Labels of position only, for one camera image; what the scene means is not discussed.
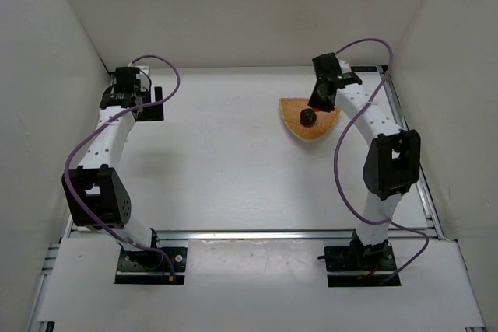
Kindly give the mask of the dark fake fruit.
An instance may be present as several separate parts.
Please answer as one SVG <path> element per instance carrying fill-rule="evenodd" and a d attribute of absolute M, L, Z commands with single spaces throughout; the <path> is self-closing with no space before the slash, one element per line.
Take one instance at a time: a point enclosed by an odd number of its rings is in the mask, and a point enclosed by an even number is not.
<path fill-rule="evenodd" d="M 300 111 L 300 124 L 306 128 L 312 127 L 317 121 L 317 114 L 312 108 L 305 108 Z"/>

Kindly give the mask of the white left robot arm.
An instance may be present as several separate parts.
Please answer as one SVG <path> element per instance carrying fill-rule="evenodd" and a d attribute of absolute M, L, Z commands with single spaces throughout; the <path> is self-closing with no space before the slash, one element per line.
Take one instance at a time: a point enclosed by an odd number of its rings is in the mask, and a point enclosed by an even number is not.
<path fill-rule="evenodd" d="M 121 247 L 140 251 L 152 247 L 153 231 L 132 217 L 132 202 L 117 174 L 129 132 L 138 121 L 161 121 L 161 106 L 133 110 L 115 121 L 121 111 L 153 100 L 161 100 L 160 87 L 153 88 L 147 66 L 117 68 L 114 80 L 101 98 L 97 125 L 105 128 L 89 142 L 78 166 L 69 170 L 69 179 L 80 199 L 110 229 L 121 237 Z"/>

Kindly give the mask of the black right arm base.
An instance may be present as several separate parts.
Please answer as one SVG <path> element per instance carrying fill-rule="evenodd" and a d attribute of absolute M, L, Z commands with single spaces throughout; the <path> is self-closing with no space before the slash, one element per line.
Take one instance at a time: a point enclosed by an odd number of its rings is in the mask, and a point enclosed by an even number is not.
<path fill-rule="evenodd" d="M 400 287 L 398 269 L 390 244 L 381 251 L 361 257 L 352 245 L 325 246 L 317 257 L 325 264 L 329 288 Z"/>

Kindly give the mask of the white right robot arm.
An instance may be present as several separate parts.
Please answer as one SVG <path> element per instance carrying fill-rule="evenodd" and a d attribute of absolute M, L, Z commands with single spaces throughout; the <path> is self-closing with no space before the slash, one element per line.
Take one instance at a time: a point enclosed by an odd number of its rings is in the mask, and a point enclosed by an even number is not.
<path fill-rule="evenodd" d="M 334 53 L 312 59 L 316 84 L 308 105 L 322 112 L 341 110 L 369 146 L 363 164 L 368 190 L 349 252 L 360 267 L 375 265 L 388 248 L 388 229 L 397 205 L 419 180 L 421 139 L 398 126 L 374 103 L 354 72 L 344 72 Z"/>

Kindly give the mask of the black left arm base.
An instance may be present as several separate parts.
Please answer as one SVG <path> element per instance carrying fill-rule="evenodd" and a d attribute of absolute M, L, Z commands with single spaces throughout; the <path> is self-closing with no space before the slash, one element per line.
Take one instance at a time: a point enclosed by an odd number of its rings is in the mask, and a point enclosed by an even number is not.
<path fill-rule="evenodd" d="M 183 285 L 188 263 L 188 243 L 186 241 L 161 241 L 159 249 L 170 259 L 174 275 L 170 274 L 169 263 L 161 254 L 120 249 L 114 283 L 119 285 Z"/>

